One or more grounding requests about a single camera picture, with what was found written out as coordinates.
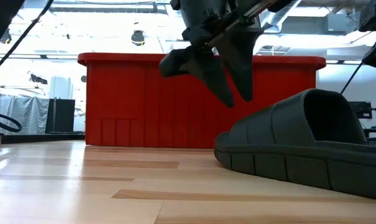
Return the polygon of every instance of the wooden table surface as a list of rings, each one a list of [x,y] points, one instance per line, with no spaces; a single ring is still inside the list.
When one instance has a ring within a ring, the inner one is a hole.
[[[376,223],[376,200],[240,174],[212,150],[0,146],[0,223]]]

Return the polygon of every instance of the red bin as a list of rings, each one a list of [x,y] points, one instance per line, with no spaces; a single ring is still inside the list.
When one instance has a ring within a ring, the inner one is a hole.
[[[163,78],[163,54],[80,54],[87,67],[86,143],[95,146],[211,148],[239,119],[315,88],[321,57],[254,56],[253,96],[229,79],[227,108],[191,75]]]

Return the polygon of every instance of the bin rim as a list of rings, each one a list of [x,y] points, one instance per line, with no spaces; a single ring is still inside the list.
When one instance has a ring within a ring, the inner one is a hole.
[[[78,63],[87,66],[90,62],[159,62],[165,54],[122,54],[122,53],[82,53],[78,55]],[[254,55],[253,63],[259,65],[301,65],[317,70],[326,66],[326,59],[317,56],[273,56]]]

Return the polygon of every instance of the gray curtain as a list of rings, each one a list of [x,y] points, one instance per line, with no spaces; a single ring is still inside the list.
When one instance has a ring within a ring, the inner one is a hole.
[[[14,118],[23,126],[19,133],[12,133],[0,128],[4,134],[45,134],[49,99],[37,97],[0,97],[0,114]],[[0,122],[16,128],[15,124],[0,118]]]

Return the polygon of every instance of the slide sandal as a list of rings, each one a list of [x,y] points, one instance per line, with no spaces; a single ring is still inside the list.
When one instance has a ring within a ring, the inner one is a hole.
[[[306,90],[237,122],[214,155],[230,170],[376,199],[376,142],[333,91]]]

